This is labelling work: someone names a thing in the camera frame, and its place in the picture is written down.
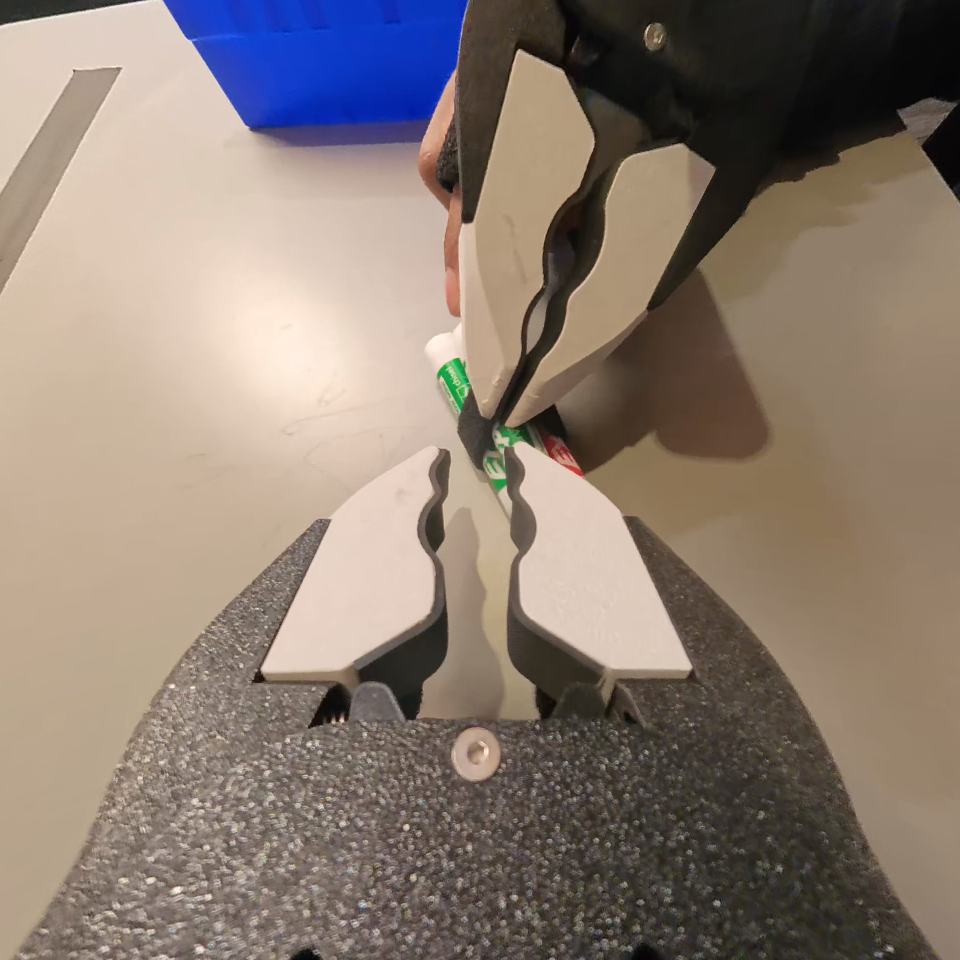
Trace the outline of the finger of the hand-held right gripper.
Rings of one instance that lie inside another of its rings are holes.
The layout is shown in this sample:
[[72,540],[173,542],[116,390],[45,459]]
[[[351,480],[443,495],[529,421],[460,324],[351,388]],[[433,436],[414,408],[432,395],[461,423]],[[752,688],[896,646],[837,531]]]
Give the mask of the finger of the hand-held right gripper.
[[508,426],[563,399],[644,319],[713,176],[714,166],[682,143],[636,152],[603,176]]
[[517,50],[479,199],[459,241],[472,398],[497,415],[520,371],[528,312],[546,285],[548,236],[589,177],[596,129],[565,71]]

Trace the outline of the red dry erase marker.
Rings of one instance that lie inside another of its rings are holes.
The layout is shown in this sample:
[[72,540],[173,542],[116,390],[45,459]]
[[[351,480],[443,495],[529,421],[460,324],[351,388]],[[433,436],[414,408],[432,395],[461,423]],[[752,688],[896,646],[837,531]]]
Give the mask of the red dry erase marker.
[[560,433],[535,420],[524,424],[524,429],[533,447],[572,474],[579,477],[585,476],[567,441]]

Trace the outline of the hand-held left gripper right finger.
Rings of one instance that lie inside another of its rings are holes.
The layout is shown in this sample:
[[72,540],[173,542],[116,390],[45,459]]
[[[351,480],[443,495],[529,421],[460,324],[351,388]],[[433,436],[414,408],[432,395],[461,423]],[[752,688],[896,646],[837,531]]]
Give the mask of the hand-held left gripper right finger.
[[582,687],[602,709],[620,681],[690,678],[690,656],[618,507],[524,443],[506,450],[506,470],[515,669],[556,706]]

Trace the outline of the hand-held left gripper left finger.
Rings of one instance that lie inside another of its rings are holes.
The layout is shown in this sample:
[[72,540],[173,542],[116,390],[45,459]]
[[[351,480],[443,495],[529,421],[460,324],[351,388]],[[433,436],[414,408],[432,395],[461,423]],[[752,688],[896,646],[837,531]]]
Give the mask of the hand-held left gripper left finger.
[[449,450],[426,446],[334,512],[260,666],[265,681],[423,695],[449,646],[438,557],[449,479]]

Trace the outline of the blue plastic bin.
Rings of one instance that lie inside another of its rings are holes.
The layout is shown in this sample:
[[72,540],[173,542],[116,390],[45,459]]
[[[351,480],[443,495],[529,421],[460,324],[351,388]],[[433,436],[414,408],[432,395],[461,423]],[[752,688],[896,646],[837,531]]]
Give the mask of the blue plastic bin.
[[248,128],[428,119],[466,1],[166,1]]

